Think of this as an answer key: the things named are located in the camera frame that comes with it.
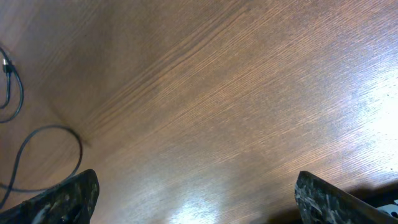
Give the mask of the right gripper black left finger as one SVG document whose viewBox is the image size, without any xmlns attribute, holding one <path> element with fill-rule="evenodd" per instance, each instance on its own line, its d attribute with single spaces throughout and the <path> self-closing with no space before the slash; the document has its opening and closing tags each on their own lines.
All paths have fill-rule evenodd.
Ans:
<svg viewBox="0 0 398 224">
<path fill-rule="evenodd" d="M 99 197 L 96 172 L 88 169 L 1 213 L 1 223 L 89 224 Z"/>
</svg>

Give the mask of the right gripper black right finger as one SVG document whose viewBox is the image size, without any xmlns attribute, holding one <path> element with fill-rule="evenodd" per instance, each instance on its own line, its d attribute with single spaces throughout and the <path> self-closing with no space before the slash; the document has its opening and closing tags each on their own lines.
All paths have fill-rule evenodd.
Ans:
<svg viewBox="0 0 398 224">
<path fill-rule="evenodd" d="M 303 223 L 397 223 L 397 200 L 373 207 L 308 171 L 298 175 L 295 201 Z"/>
</svg>

